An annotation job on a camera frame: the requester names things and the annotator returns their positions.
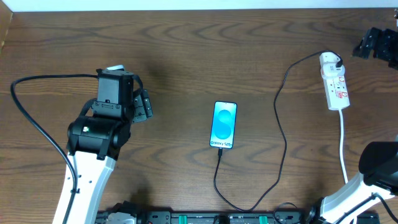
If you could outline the blue screen smartphone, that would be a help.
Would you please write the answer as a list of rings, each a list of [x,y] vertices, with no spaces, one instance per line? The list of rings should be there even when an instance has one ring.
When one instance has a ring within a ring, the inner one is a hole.
[[[236,113],[236,103],[227,101],[215,102],[209,143],[211,147],[233,148]]]

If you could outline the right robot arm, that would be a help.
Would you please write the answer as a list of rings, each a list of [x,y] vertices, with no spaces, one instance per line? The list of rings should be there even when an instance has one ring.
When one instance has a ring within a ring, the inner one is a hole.
[[[369,29],[353,50],[353,56],[386,61],[397,68],[397,32]],[[330,50],[320,53],[320,73],[328,109],[342,112],[350,105],[345,67],[340,56]],[[371,142],[359,160],[358,173],[332,195],[320,198],[312,207],[307,223],[350,223],[377,203],[397,196],[397,142]]]

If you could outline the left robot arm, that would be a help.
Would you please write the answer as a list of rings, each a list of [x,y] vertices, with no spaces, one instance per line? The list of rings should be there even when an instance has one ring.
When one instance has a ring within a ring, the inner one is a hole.
[[[54,223],[94,223],[106,183],[131,126],[153,116],[141,79],[122,65],[99,69],[98,95],[68,127],[67,151],[72,164]]]

